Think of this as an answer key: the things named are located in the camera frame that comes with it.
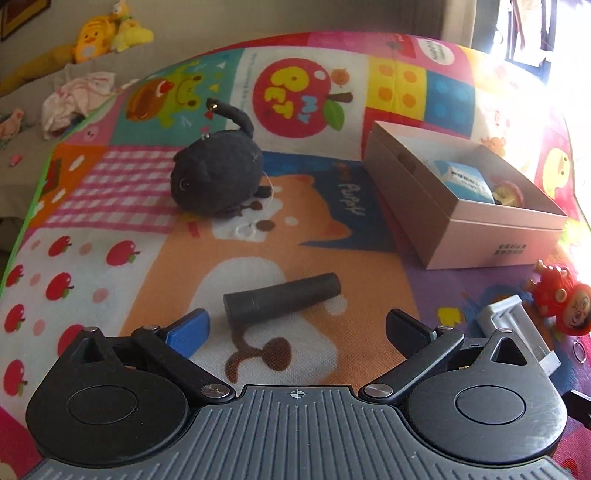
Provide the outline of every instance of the red doll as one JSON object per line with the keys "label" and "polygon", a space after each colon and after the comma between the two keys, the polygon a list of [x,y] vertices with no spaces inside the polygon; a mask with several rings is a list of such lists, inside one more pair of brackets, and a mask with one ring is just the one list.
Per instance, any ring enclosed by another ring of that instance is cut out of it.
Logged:
{"label": "red doll", "polygon": [[581,336],[591,332],[591,287],[578,283],[566,267],[544,265],[538,260],[535,272],[538,283],[529,280],[524,286],[544,317],[556,317],[561,332]]}

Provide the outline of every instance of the cat plush tail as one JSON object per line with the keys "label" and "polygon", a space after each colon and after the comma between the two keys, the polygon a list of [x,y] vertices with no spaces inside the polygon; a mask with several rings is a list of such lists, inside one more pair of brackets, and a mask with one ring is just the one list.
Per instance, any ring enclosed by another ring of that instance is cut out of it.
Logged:
{"label": "cat plush tail", "polygon": [[252,125],[251,119],[242,110],[227,103],[220,102],[215,98],[208,98],[205,105],[210,112],[232,120],[248,138],[254,136],[255,128]]}

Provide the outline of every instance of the open box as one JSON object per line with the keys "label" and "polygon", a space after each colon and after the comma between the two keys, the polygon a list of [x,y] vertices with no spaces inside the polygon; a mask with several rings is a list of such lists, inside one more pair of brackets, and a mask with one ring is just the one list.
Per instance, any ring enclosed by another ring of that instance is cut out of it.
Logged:
{"label": "open box", "polygon": [[[491,184],[513,182],[525,208],[459,199],[421,160],[470,165]],[[375,122],[363,163],[429,270],[533,264],[552,252],[567,220],[517,169],[463,138]]]}

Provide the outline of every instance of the white string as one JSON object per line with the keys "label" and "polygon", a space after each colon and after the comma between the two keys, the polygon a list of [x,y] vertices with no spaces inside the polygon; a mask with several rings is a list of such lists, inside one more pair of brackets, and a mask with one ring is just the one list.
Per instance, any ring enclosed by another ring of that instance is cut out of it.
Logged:
{"label": "white string", "polygon": [[269,186],[271,187],[271,198],[269,200],[269,202],[267,203],[267,206],[265,208],[263,208],[263,212],[265,210],[267,210],[269,208],[269,205],[273,203],[273,197],[275,196],[275,189],[273,187],[273,183],[271,182],[271,179],[269,178],[269,175],[267,175],[267,172],[265,170],[262,171],[263,174],[265,175],[265,177],[267,177],[267,181],[269,182]]}
{"label": "white string", "polygon": [[[269,175],[267,175],[267,172],[263,170],[263,174],[265,175],[265,177],[267,178],[267,181],[269,182],[269,186],[271,187],[271,198],[269,198],[269,201],[267,202],[267,204],[265,205],[265,207],[261,210],[261,214],[264,213],[269,206],[273,203],[273,198],[275,197],[275,188],[273,187],[273,182],[271,181],[271,179],[269,178]],[[240,225],[238,225],[235,229],[234,229],[234,236],[237,238],[254,238],[254,236],[256,235],[256,228],[252,226],[253,223],[256,224],[256,222],[258,222],[260,220],[260,218],[256,218],[254,222],[251,223],[241,223]],[[248,235],[244,235],[240,234],[241,230],[244,230],[246,228],[250,228],[250,233]]]}

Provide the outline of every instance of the colorful play mat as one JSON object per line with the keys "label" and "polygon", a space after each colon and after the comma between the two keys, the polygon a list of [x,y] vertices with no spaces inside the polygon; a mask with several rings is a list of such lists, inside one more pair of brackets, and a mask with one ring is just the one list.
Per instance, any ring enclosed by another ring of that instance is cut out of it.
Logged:
{"label": "colorful play mat", "polygon": [[[175,152],[230,127],[206,110],[210,96],[250,115],[274,188],[231,220],[181,213],[170,196]],[[403,360],[384,333],[391,308],[482,336],[482,307],[513,294],[530,300],[520,288],[528,266],[424,270],[360,162],[376,120],[471,139],[521,170],[570,217],[546,260],[591,280],[569,133],[525,71],[400,34],[286,35],[195,57],[115,96],[48,160],[0,304],[2,480],[39,461],[25,409],[82,326],[127,335],[202,307],[211,333],[192,360],[237,391],[357,389]],[[325,272],[339,276],[339,297],[230,335],[224,293]],[[561,361],[557,389],[591,394],[576,339],[537,323]],[[589,337],[579,341],[591,355]],[[554,458],[591,478],[591,432],[569,420]]]}

